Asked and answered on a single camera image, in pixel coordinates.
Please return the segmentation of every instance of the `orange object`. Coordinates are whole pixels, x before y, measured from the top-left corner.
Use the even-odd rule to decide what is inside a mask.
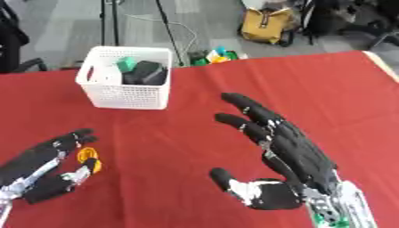
[[[97,161],[95,162],[94,170],[93,173],[98,173],[102,169],[102,163],[98,159],[98,153],[93,147],[85,147],[84,149],[80,150],[79,153],[77,154],[77,160],[80,163],[84,163],[88,159],[96,159]]]

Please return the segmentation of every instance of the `white plastic basket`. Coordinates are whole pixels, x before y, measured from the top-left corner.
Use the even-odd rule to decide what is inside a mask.
[[[123,57],[135,61],[155,61],[167,67],[164,85],[121,85],[121,73],[115,70]],[[95,107],[133,110],[163,110],[167,107],[172,70],[172,52],[167,48],[94,47],[77,74],[76,82]]]

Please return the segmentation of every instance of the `table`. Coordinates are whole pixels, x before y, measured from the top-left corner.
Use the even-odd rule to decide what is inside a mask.
[[[279,177],[245,136],[217,124],[237,114],[221,92],[277,110],[317,142],[361,187],[379,227],[399,211],[399,85],[361,52],[232,61],[174,69],[166,110],[96,109],[75,71],[0,77],[0,160],[58,134],[92,127],[104,169],[76,192],[29,206],[15,201],[10,227],[311,227],[304,208],[255,211],[208,178],[225,167],[241,180]],[[69,158],[62,170],[72,170]]]

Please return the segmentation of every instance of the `yellow bag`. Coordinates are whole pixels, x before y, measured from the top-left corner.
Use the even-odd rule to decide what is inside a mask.
[[[276,44],[289,25],[293,11],[285,8],[276,12],[247,9],[241,34],[245,39]]]

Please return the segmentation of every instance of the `cable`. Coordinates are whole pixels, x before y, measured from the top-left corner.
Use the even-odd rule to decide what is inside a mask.
[[[134,19],[137,19],[137,20],[146,20],[146,21],[157,21],[157,22],[162,22],[162,21],[163,21],[163,20],[161,20],[161,19],[142,18],[142,17],[136,16],[136,15],[127,14],[127,13],[125,13],[125,9],[123,9],[121,6],[119,6],[119,8],[120,8],[121,12],[123,13],[123,15],[125,15],[126,17],[129,17],[129,18],[134,18]],[[171,25],[179,25],[179,26],[182,26],[182,27],[184,27],[185,29],[187,29],[187,30],[192,34],[192,36],[193,36],[192,40],[191,40],[191,41],[189,42],[189,44],[183,49],[183,52],[182,52],[183,55],[186,55],[186,54],[189,52],[189,50],[190,50],[190,48],[192,47],[192,45],[194,44],[194,42],[197,41],[197,38],[198,38],[197,33],[195,33],[195,32],[194,32],[192,29],[190,29],[188,26],[186,26],[186,25],[184,25],[184,24],[182,24],[182,23],[179,23],[179,22],[169,22],[169,24],[171,24]]]

